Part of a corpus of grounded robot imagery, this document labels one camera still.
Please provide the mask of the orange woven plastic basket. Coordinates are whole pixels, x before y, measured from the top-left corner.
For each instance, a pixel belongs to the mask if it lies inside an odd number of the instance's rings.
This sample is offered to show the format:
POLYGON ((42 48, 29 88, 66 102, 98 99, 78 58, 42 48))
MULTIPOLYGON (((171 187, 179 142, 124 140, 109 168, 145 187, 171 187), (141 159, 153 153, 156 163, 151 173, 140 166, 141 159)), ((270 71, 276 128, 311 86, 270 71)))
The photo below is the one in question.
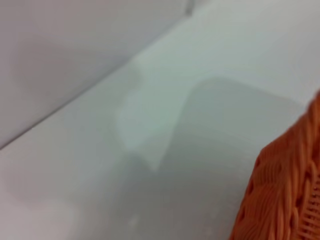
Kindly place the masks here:
POLYGON ((320 90, 260 151, 228 240, 320 240, 320 90))

